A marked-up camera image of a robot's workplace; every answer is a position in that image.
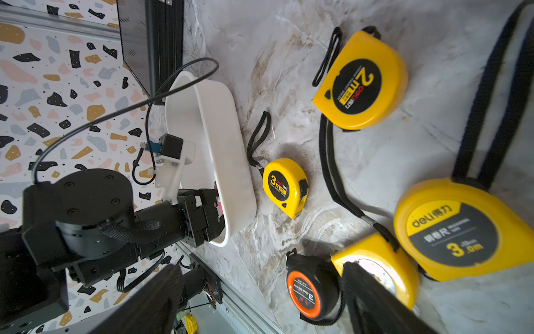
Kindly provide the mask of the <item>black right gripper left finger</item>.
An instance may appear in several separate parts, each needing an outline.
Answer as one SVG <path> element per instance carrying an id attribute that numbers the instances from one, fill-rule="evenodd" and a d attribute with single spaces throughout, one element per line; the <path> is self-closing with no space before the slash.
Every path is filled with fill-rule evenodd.
<path id="1" fill-rule="evenodd" d="M 180 267 L 167 265 L 92 332 L 171 333 L 184 284 Z"/>

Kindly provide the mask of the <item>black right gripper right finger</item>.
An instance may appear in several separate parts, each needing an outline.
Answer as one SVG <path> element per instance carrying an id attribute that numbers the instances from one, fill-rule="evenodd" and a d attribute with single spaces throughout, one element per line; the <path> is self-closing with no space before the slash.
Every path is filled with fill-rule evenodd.
<path id="1" fill-rule="evenodd" d="M 355 333 L 434 333 L 356 262 L 343 265 L 343 297 Z"/>

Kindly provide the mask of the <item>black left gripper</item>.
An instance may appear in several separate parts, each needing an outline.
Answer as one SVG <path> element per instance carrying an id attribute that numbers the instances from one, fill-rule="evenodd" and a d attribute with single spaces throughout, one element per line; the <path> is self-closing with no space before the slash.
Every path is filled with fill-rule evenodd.
<path id="1" fill-rule="evenodd" d="M 219 213 L 216 189 L 180 189 L 177 194 L 184 227 L 184 241 L 199 247 L 219 237 L 225 229 L 225 218 Z"/>

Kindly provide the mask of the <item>black orange tape measure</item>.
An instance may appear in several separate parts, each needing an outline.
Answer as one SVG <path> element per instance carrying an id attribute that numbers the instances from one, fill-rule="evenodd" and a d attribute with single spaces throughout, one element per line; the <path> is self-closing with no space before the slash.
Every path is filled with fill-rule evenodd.
<path id="1" fill-rule="evenodd" d="M 336 324 L 345 300 L 332 262 L 293 249 L 286 253 L 286 270 L 286 288 L 300 320 L 314 326 Z"/>

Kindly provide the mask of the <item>yellow 3m tape measure large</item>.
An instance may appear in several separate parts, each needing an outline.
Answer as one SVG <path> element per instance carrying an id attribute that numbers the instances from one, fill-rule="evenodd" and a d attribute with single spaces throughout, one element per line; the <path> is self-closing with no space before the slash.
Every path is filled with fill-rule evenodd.
<path id="1" fill-rule="evenodd" d="M 295 219 L 304 209 L 309 191 L 309 183 L 304 170 L 292 159 L 279 158 L 262 166 L 253 154 L 266 140 L 271 129 L 271 114 L 264 111 L 247 144 L 248 163 L 262 176 L 266 195 L 289 218 Z"/>

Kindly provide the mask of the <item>yellow 2m tape measure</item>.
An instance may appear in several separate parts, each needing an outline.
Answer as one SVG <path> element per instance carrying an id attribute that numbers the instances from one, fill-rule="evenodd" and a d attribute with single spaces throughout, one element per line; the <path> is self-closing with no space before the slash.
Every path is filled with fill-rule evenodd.
<path id="1" fill-rule="evenodd" d="M 334 28 L 325 57 L 313 79 L 313 105 L 346 132 L 372 127 L 402 102 L 408 84 L 407 65 L 375 26 L 354 33 L 342 46 Z"/>

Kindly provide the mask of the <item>pink tape measure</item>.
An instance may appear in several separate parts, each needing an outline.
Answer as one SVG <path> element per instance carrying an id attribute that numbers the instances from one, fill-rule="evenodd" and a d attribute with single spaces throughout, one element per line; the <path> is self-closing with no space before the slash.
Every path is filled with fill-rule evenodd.
<path id="1" fill-rule="evenodd" d="M 216 197 L 216 207 L 217 207 L 217 210 L 218 210 L 218 216 L 220 217 L 220 216 L 224 215 L 221 199 L 218 196 Z"/>

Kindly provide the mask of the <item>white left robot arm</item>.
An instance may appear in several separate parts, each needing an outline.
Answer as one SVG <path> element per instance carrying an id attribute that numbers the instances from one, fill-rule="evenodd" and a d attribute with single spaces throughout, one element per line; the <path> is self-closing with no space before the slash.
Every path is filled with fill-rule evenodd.
<path id="1" fill-rule="evenodd" d="M 1 332 L 28 333 L 69 309 L 68 279 L 86 287 L 118 274 L 128 293 L 165 259 L 167 247 L 219 237 L 225 218 L 215 189 L 181 189 L 135 210 L 121 173 L 88 169 L 23 193 L 23 223 L 1 234 Z"/>

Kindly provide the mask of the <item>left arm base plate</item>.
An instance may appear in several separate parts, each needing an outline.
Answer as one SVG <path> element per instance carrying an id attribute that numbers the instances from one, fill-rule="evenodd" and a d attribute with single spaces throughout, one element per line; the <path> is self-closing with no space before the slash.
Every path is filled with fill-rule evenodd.
<path id="1" fill-rule="evenodd" d="M 201 292 L 206 292 L 212 303 L 222 304 L 224 293 L 221 279 L 195 254 L 190 253 L 189 258 L 191 269 L 183 275 L 184 302 L 189 302 Z"/>

